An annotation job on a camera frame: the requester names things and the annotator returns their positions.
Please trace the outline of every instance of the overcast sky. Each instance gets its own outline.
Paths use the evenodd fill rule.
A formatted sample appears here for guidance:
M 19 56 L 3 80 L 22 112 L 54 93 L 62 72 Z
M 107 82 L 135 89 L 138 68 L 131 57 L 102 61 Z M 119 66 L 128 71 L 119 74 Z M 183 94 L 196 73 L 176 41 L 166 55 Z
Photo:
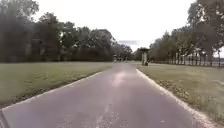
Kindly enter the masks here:
M 116 40 L 131 40 L 132 49 L 148 47 L 167 31 L 187 22 L 194 0 L 36 0 L 40 11 L 53 12 L 76 27 L 106 28 Z

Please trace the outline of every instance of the green lawn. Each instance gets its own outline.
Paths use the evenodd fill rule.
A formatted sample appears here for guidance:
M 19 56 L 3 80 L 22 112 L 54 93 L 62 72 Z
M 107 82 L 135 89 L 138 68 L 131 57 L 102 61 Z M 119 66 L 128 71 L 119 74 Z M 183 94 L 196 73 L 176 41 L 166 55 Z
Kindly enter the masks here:
M 137 67 L 177 97 L 224 125 L 224 69 L 162 64 Z
M 105 70 L 112 63 L 0 64 L 0 107 Z

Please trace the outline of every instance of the roadside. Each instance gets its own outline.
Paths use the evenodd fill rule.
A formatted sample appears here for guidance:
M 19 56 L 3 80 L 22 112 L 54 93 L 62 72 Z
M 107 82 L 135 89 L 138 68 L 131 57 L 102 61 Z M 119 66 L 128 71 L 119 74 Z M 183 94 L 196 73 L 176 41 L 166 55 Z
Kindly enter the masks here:
M 190 106 L 224 125 L 224 69 L 150 64 L 137 68 Z
M 110 68 L 112 63 L 0 64 L 0 108 Z

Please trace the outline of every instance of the road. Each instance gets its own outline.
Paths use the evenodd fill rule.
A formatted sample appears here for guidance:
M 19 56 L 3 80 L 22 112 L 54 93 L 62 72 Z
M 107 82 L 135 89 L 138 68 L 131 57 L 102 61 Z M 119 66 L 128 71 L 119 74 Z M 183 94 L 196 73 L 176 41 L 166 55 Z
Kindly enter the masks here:
M 10 128 L 198 128 L 188 111 L 125 64 L 3 113 Z

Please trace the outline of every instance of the treeline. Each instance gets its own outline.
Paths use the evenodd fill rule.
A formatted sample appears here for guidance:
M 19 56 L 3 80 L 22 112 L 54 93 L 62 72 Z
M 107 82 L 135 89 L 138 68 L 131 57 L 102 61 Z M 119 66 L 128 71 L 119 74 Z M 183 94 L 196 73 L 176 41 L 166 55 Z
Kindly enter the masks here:
M 197 0 L 188 11 L 188 24 L 166 32 L 150 45 L 149 60 L 170 64 L 212 65 L 224 46 L 224 1 Z
M 118 44 L 107 29 L 77 28 L 49 12 L 35 22 L 38 11 L 33 0 L 0 1 L 0 62 L 131 59 L 131 48 Z

